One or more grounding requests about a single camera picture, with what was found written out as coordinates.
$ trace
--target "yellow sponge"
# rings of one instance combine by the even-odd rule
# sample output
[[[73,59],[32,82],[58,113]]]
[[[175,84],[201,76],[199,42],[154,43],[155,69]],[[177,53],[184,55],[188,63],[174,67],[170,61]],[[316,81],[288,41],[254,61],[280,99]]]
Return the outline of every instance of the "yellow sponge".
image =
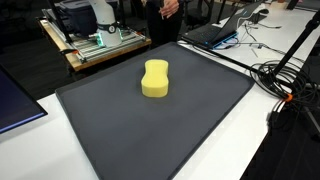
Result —
[[[145,63],[146,73],[141,80],[142,94],[147,97],[164,97],[168,93],[168,62],[160,59]]]

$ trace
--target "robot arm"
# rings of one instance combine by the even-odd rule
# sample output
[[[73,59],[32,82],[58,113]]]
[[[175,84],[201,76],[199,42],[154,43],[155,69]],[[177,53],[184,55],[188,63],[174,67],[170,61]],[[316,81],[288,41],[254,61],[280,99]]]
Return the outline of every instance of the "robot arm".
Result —
[[[101,47],[121,44],[120,29],[114,18],[112,7],[105,0],[88,0],[97,18],[97,41]]]

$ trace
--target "white table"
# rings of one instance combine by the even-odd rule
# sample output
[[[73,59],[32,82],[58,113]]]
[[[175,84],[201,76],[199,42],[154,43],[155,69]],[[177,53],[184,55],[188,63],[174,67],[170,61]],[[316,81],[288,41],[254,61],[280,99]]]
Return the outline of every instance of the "white table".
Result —
[[[286,51],[312,15],[312,12],[300,10],[272,10],[270,17],[261,23],[282,25],[283,28],[269,30],[261,27],[252,31],[252,34],[260,42]],[[298,57],[306,59],[319,34],[318,29],[310,36],[299,50]],[[280,37],[287,37],[288,40],[284,42],[279,40]],[[247,65],[260,61],[245,45],[221,53]],[[244,69],[229,62],[210,58],[246,73]],[[174,179],[239,179],[267,133],[267,115],[277,101],[255,85]],[[49,113],[48,116],[0,135],[0,179],[98,179],[56,96],[50,95],[39,100],[39,103]]]

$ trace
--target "desk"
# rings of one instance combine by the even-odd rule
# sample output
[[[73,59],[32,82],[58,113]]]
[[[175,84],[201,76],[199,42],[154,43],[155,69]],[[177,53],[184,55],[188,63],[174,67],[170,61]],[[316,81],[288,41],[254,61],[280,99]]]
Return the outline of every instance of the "desk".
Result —
[[[299,10],[294,10],[292,13],[294,12],[307,15],[307,17],[297,16],[302,19],[308,19],[313,15],[311,12]],[[278,15],[283,18],[282,21],[289,21],[291,19],[289,15],[292,13],[279,11]],[[282,36],[291,34],[297,37],[300,31],[282,33],[284,33]],[[313,37],[319,36],[319,30],[316,33]],[[263,36],[264,34],[259,36],[257,33],[256,38],[260,40]],[[285,50],[290,45],[284,43],[277,47]],[[305,52],[301,52],[300,58],[306,59],[313,45],[305,44],[303,48]],[[229,49],[225,53],[238,58],[242,58],[243,54],[252,53],[248,46],[243,45],[242,48],[247,53],[242,53],[239,49]],[[210,58],[246,73],[244,69],[224,60]],[[245,62],[252,64],[254,60],[258,61],[255,58]],[[174,179],[239,179],[268,131],[267,115],[277,101],[278,99],[269,96],[255,85],[205,140]],[[48,111],[48,116],[0,136],[0,179],[98,179],[56,96],[50,95],[39,100],[39,103]]]
[[[59,35],[53,30],[53,28],[48,24],[46,20],[41,20],[39,24],[43,29],[43,31],[45,31],[45,33],[48,34],[48,36],[52,39],[52,41],[57,45],[59,50],[69,49],[67,44],[59,37]],[[118,57],[122,54],[132,52],[134,50],[148,46],[150,44],[151,44],[151,40],[149,38],[146,38],[146,41],[141,41],[141,43],[139,44],[129,46],[128,48],[121,49],[119,51],[114,51],[111,54],[105,55],[93,61],[81,63],[80,60],[77,58],[77,56],[71,53],[66,55],[66,60],[74,71],[80,71],[82,69],[86,69],[93,65]]]

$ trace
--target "laptop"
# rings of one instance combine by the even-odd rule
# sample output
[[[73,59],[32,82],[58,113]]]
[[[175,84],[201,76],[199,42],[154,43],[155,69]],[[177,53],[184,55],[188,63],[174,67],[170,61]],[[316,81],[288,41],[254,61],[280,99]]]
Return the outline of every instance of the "laptop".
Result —
[[[238,27],[245,21],[244,19],[239,20],[239,18],[249,18],[261,3],[262,0],[259,0],[235,10],[222,28],[207,24],[183,34],[181,40],[200,47],[214,49],[222,42],[236,37]]]
[[[47,115],[0,65],[0,134]]]

